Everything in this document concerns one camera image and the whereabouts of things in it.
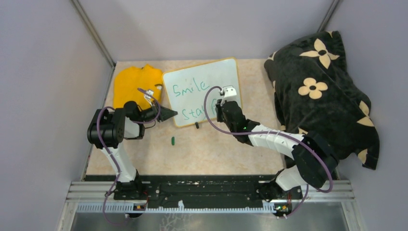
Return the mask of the yellow folded sweatshirt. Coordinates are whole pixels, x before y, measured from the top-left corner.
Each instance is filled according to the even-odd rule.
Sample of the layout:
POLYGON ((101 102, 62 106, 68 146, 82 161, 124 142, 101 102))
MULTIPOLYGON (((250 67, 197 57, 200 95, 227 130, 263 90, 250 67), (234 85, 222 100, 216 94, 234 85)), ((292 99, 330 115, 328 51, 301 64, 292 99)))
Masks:
POLYGON ((154 91, 153 97, 162 102, 163 72, 148 64, 131 66, 122 70, 114 80, 113 108, 122 108, 128 101, 135 101, 142 110, 152 105, 144 99, 142 90, 154 91))

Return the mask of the metal corner post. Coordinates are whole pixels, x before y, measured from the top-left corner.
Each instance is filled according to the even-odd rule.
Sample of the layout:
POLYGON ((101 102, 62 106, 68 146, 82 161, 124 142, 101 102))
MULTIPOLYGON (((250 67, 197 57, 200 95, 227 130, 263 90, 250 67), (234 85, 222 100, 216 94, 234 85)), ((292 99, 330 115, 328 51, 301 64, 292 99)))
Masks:
POLYGON ((93 22, 89 18, 88 14, 86 13, 84 7, 82 6, 79 0, 70 0, 69 1, 75 11, 77 12, 80 20, 82 21, 85 29, 90 34, 91 38, 95 42, 98 50, 101 52, 102 56, 105 58, 107 63, 110 65, 111 68, 115 68, 116 63, 113 60, 112 56, 110 55, 108 49, 106 48, 104 42, 102 41, 96 27, 93 25, 93 22))
POLYGON ((325 16, 323 17, 323 20, 321 21, 317 32, 322 32, 326 29, 326 27, 328 26, 331 18, 333 17, 334 13, 337 10, 337 7, 341 4, 341 0, 332 0, 331 4, 325 14, 325 16))

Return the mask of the left metal corner post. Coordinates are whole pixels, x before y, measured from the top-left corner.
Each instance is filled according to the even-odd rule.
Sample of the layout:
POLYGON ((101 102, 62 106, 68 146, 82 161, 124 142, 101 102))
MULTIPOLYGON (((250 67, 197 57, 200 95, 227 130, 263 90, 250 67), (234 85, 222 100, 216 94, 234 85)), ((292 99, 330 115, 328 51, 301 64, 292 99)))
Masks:
POLYGON ((75 11, 77 12, 80 20, 82 21, 85 29, 90 34, 91 38, 95 42, 98 50, 101 52, 102 56, 105 58, 107 63, 110 65, 111 68, 115 68, 116 63, 113 60, 112 56, 110 55, 108 49, 106 48, 104 42, 102 41, 96 27, 93 25, 93 22, 89 18, 88 14, 86 13, 84 7, 82 6, 79 0, 70 0, 69 1, 75 11))

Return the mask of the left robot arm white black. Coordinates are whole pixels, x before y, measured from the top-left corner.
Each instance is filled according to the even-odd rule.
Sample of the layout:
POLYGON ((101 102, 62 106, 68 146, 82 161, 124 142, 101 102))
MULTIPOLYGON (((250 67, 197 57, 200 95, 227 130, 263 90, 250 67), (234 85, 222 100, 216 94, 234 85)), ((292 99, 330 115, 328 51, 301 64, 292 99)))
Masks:
POLYGON ((105 107, 95 111, 87 129, 87 139, 105 154, 116 174, 107 196, 112 194, 116 200, 146 199, 146 188, 130 161, 123 141, 141 140, 145 124, 164 122, 177 114, 157 102, 148 109, 141 109, 135 101, 126 102, 121 108, 105 107))

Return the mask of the whiteboard with yellow frame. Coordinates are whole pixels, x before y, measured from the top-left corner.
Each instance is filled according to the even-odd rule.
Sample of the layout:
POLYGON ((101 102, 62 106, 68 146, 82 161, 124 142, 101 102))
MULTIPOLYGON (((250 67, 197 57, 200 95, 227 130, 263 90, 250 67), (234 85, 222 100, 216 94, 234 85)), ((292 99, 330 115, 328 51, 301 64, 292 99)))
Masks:
POLYGON ((215 104, 221 98, 218 90, 210 92, 204 106, 205 95, 211 87, 234 87, 237 92, 235 101, 242 106, 235 58, 165 72, 162 79, 170 108, 178 113, 173 117, 178 128, 206 121, 204 109, 211 119, 216 118, 215 104))

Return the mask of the right metal corner post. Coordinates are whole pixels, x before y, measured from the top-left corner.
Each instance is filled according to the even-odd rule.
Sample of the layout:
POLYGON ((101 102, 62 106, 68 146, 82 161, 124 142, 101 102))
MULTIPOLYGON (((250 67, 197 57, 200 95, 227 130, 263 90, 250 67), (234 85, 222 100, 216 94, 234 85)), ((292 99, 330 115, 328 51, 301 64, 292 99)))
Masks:
POLYGON ((317 32, 322 32, 326 29, 326 27, 328 26, 331 18, 333 17, 334 13, 337 10, 337 7, 341 4, 341 0, 332 0, 331 4, 325 14, 325 16, 323 17, 323 20, 321 21, 317 32))

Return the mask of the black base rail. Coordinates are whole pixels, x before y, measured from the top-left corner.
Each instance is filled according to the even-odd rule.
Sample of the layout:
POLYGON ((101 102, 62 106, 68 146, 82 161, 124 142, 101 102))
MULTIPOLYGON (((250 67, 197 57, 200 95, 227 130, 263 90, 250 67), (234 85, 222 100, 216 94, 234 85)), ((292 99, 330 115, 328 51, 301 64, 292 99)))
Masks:
POLYGON ((278 194, 274 175, 151 175, 134 182, 117 183, 115 200, 146 200, 147 207, 186 209, 261 208, 264 202, 301 199, 300 187, 278 194))

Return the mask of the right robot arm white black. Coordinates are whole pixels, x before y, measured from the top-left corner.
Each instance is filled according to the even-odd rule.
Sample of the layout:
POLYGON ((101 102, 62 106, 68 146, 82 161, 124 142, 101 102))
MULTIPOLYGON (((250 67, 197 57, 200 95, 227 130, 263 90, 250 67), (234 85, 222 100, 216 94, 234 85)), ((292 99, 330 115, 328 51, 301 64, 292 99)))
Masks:
POLYGON ((318 133, 288 133, 267 128, 259 122, 247 119, 235 101, 216 103, 217 121, 228 127, 228 134, 239 142, 254 147, 277 151, 293 160, 293 166, 280 170, 271 181, 271 193, 284 198, 290 189, 310 185, 320 192, 333 189, 332 173, 339 160, 329 143, 318 133))

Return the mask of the black floral blanket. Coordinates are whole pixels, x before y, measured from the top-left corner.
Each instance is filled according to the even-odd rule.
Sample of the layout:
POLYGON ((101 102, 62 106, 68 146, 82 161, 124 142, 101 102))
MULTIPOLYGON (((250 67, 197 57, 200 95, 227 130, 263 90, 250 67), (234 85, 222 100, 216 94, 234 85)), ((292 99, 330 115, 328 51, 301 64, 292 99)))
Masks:
POLYGON ((305 36, 273 52, 264 68, 273 86, 278 121, 289 133, 321 135, 341 160, 355 154, 375 170, 380 139, 371 101, 347 71, 338 31, 305 36))

